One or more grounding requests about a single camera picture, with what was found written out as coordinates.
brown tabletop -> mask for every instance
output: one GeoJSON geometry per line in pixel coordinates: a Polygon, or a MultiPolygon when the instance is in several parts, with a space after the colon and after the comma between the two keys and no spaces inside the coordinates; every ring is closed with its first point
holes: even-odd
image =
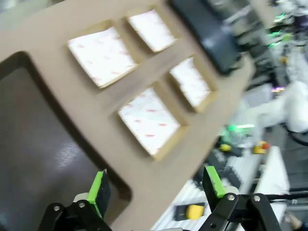
{"type": "Polygon", "coordinates": [[[66,0],[27,18],[1,34],[0,60],[17,51],[30,54],[46,84],[83,136],[131,187],[133,198],[112,224],[115,231],[149,229],[167,208],[210,150],[219,129],[237,106],[252,73],[252,61],[230,77],[221,77],[188,30],[161,0],[66,0]],[[124,24],[127,11],[162,4],[182,38],[158,54],[148,53],[124,24]],[[103,90],[98,89],[67,48],[67,41],[92,24],[113,19],[127,33],[143,59],[134,72],[103,90]],[[166,82],[166,73],[191,54],[204,61],[218,87],[217,99],[196,114],[166,82]],[[155,80],[170,90],[190,123],[184,139],[160,162],[154,161],[129,134],[117,109],[155,80]]]}

red object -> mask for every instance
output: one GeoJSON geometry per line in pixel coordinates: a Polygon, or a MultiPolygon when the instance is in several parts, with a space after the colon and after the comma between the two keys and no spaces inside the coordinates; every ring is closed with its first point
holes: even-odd
{"type": "Polygon", "coordinates": [[[270,144],[267,142],[262,145],[262,149],[269,149],[269,148],[270,148],[270,144]]]}

person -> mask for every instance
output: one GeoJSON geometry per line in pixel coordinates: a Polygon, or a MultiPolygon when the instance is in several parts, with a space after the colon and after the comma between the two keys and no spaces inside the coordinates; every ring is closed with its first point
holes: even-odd
{"type": "Polygon", "coordinates": [[[286,216],[289,218],[293,231],[308,231],[308,224],[299,220],[294,214],[286,212],[286,216]]]}

bolt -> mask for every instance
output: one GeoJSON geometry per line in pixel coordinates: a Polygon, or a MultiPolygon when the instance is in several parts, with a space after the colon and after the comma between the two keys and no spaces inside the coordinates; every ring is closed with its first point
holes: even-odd
{"type": "Polygon", "coordinates": [[[261,198],[260,198],[259,196],[254,196],[254,200],[255,200],[255,201],[260,201],[261,198]]]}
{"type": "Polygon", "coordinates": [[[234,197],[233,195],[229,195],[229,196],[228,196],[228,200],[229,200],[229,201],[233,201],[234,199],[235,199],[235,197],[234,197]]]}

white paper with red print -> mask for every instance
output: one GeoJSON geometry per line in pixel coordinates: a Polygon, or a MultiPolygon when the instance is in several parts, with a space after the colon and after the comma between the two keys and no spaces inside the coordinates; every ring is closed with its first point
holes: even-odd
{"type": "Polygon", "coordinates": [[[155,155],[180,128],[153,88],[122,107],[119,115],[150,155],[155,155]]]}
{"type": "Polygon", "coordinates": [[[69,40],[68,47],[98,87],[107,86],[136,66],[114,27],[69,40]]]}
{"type": "Polygon", "coordinates": [[[176,40],[155,10],[132,16],[128,22],[152,51],[162,51],[176,40]]]}
{"type": "Polygon", "coordinates": [[[206,81],[188,58],[170,71],[171,75],[180,84],[180,89],[191,106],[197,107],[210,93],[206,81]]]}

